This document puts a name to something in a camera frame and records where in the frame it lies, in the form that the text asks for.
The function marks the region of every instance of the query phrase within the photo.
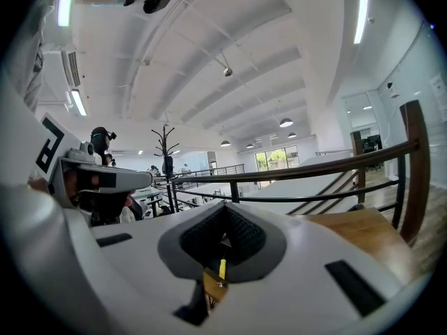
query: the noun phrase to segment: fluorescent light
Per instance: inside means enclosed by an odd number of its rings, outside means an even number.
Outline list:
[[[57,24],[67,27],[70,24],[71,0],[59,0],[59,10],[57,11]]]
[[[78,107],[79,113],[85,117],[87,113],[85,112],[84,105],[82,104],[82,99],[81,95],[79,94],[79,91],[77,89],[74,89],[70,93],[73,99],[75,100],[76,107]]]
[[[357,20],[357,31],[356,37],[354,38],[354,45],[361,42],[363,36],[363,30],[365,29],[366,16],[368,11],[368,0],[360,0],[360,5],[358,7],[358,20]]]
[[[279,126],[281,128],[285,128],[287,126],[291,126],[293,124],[292,120],[289,118],[284,118],[281,120],[281,123],[279,123]]]

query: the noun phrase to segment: table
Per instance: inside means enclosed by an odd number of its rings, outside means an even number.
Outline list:
[[[135,192],[135,194],[133,194],[133,198],[135,200],[139,200],[142,198],[149,198],[151,201],[148,202],[148,204],[151,204],[152,206],[152,215],[153,217],[156,217],[156,203],[158,202],[158,200],[154,200],[155,196],[158,196],[161,194],[160,190],[147,190],[147,189],[143,189],[143,190],[137,190]]]
[[[342,214],[308,215],[305,220],[323,225],[370,254],[388,268],[403,285],[421,275],[411,249],[376,209]]]

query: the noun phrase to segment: wooden floor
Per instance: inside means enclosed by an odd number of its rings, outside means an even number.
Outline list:
[[[378,171],[366,172],[366,186],[382,184],[387,181],[383,168]],[[405,188],[404,208],[400,225],[405,215],[406,200],[408,196],[408,180]],[[397,187],[390,186],[381,190],[367,193],[365,196],[366,207],[380,207],[395,201]],[[383,215],[391,222],[393,210],[383,212]],[[441,255],[447,240],[447,190],[430,186],[427,209],[422,227],[419,231],[413,252],[423,272],[433,271],[437,260]]]

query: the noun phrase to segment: security camera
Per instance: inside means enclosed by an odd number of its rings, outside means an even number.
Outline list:
[[[391,98],[396,98],[396,97],[400,96],[400,94],[397,92],[397,89],[393,82],[388,82],[386,87],[388,89],[388,93],[390,94]]]
[[[225,77],[229,77],[233,74],[233,70],[230,67],[225,68],[225,70],[223,70],[223,75]]]

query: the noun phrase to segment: coat rack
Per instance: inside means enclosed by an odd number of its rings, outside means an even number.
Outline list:
[[[159,143],[161,145],[161,148],[156,147],[158,150],[161,151],[161,155],[158,154],[154,154],[155,156],[162,156],[163,157],[163,162],[165,165],[165,174],[166,174],[166,190],[168,191],[168,199],[169,199],[169,206],[170,206],[170,210],[172,213],[174,213],[174,204],[173,204],[173,198],[170,192],[170,184],[169,184],[169,172],[168,172],[168,156],[171,155],[173,152],[170,151],[172,148],[175,148],[177,145],[179,145],[179,143],[177,143],[176,145],[174,145],[173,147],[170,147],[168,149],[168,147],[166,146],[166,140],[168,139],[168,135],[174,130],[175,128],[172,128],[170,131],[168,131],[168,134],[166,134],[166,126],[163,126],[163,135],[161,135],[160,133],[156,132],[154,129],[152,129],[152,131],[156,134],[158,134],[160,136],[159,139]]]

